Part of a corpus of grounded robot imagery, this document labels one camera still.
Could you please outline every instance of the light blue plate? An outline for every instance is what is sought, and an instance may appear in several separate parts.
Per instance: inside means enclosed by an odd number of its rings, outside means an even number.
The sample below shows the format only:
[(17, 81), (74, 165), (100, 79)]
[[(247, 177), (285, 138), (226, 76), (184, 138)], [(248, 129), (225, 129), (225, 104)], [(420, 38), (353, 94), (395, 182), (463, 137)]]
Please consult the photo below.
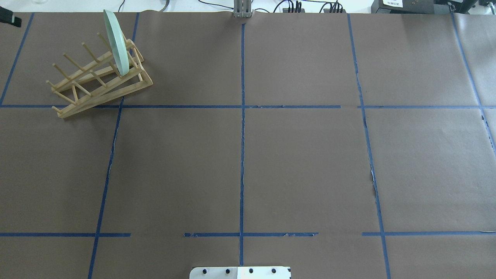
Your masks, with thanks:
[(109, 36), (110, 47), (112, 48), (112, 53), (116, 60), (117, 69), (121, 75), (125, 75), (129, 72), (129, 59), (127, 58), (127, 49), (125, 48), (121, 26), (113, 12), (103, 10), (103, 17), (105, 19), (105, 27), (107, 29), (107, 35)]

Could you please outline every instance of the wooden frame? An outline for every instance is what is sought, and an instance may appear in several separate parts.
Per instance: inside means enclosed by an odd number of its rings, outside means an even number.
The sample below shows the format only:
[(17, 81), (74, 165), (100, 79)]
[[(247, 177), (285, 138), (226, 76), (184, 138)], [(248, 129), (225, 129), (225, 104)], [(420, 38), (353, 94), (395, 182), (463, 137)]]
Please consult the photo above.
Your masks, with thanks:
[[(148, 75), (146, 70), (143, 68), (143, 65), (141, 64), (144, 61), (143, 56), (141, 55), (141, 53), (139, 52), (138, 48), (136, 47), (136, 45), (132, 40), (126, 39), (124, 37), (129, 66), (131, 67), (131, 69), (129, 69), (129, 72), (126, 75), (121, 75), (117, 70), (116, 65), (113, 62), (114, 55), (112, 53), (112, 49), (109, 43), (100, 33), (97, 33), (97, 35), (102, 39), (103, 43), (109, 49), (109, 51), (106, 52), (105, 54), (101, 55), (100, 57), (96, 57), (93, 54), (93, 52), (91, 52), (89, 47), (85, 43), (82, 43), (82, 46), (86, 49), (86, 51), (91, 56), (91, 58), (93, 58), (92, 62), (82, 67), (76, 61), (74, 61), (70, 56), (64, 54), (63, 56), (67, 58), (72, 64), (74, 64), (79, 69), (70, 75), (67, 75), (55, 63), (53, 64), (53, 66), (65, 78), (62, 81), (58, 82), (57, 84), (53, 84), (48, 80), (47, 83), (50, 85), (50, 87), (52, 88), (52, 92), (55, 95), (59, 96), (60, 98), (70, 103), (68, 106), (62, 109), (58, 109), (57, 107), (52, 106), (52, 108), (55, 111), (57, 111), (57, 115), (60, 118), (66, 118), (78, 112), (106, 103), (116, 98), (120, 98), (129, 93), (138, 91), (153, 84), (150, 76)], [(117, 76), (107, 83), (103, 82), (101, 77), (109, 74), (115, 74)], [(116, 87), (118, 87), (119, 85), (123, 84), (124, 82), (130, 80), (135, 76), (139, 78), (138, 82), (114, 90)], [(101, 86), (89, 92), (82, 85), (92, 80), (97, 80)], [(69, 89), (72, 89), (71, 93), (73, 99), (67, 96), (66, 94), (62, 94), (63, 91), (67, 91)], [(84, 93), (84, 96), (79, 98), (77, 93), (78, 89), (80, 92)]]

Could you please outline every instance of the white bracket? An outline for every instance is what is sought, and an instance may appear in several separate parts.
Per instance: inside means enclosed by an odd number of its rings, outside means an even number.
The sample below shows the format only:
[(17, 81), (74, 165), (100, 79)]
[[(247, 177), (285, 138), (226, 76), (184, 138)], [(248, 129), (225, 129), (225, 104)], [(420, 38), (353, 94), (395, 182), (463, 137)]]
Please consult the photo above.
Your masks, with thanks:
[(189, 279), (291, 279), (290, 267), (194, 268)]
[(234, 17), (251, 17), (251, 0), (234, 0)]

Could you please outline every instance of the gray cable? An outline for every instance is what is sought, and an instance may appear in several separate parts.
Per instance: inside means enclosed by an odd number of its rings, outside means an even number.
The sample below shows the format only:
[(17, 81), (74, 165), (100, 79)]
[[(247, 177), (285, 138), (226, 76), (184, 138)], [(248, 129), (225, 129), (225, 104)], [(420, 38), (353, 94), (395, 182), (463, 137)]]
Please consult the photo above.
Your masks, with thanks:
[(165, 0), (165, 6), (160, 10), (160, 12), (165, 11), (165, 9), (167, 9), (167, 7), (169, 6), (170, 2), (171, 2), (171, 0)]

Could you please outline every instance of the label on black box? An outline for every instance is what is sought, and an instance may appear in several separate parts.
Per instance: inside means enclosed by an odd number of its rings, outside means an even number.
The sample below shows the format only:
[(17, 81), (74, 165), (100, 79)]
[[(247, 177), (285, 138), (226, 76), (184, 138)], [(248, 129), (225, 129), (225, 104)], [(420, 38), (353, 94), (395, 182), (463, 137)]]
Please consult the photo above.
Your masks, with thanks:
[(382, 0), (382, 3), (391, 7), (403, 7), (403, 0)]

